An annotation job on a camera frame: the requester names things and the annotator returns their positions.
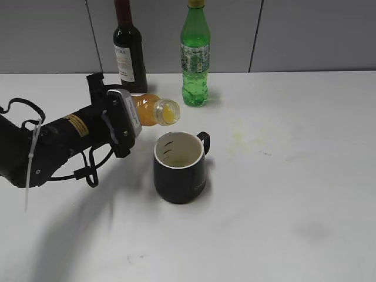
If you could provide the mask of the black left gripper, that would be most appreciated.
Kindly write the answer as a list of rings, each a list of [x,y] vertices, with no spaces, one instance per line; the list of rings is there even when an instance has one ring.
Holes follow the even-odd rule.
[[[109,99],[107,98],[107,91],[110,89],[124,89],[124,87],[117,84],[104,84],[104,75],[102,72],[90,74],[86,77],[86,80],[89,87],[90,101],[92,103],[94,113],[95,115],[99,116],[99,120],[104,123],[104,128],[106,130],[106,143],[110,144],[117,158],[124,158],[128,156],[130,154],[130,149],[132,148],[132,139],[130,139],[129,144],[117,144],[115,134],[108,117],[108,110],[110,106]]]

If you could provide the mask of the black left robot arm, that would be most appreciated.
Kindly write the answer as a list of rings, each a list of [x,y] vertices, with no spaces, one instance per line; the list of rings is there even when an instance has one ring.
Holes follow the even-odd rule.
[[[10,107],[1,109],[1,176],[18,188],[69,179],[85,179],[96,187],[98,168],[111,156],[129,155],[137,136],[130,92],[122,85],[105,85],[103,78],[102,73],[87,76],[89,106],[50,123],[33,102],[11,99],[9,105],[27,105],[39,119],[16,126],[4,117]]]

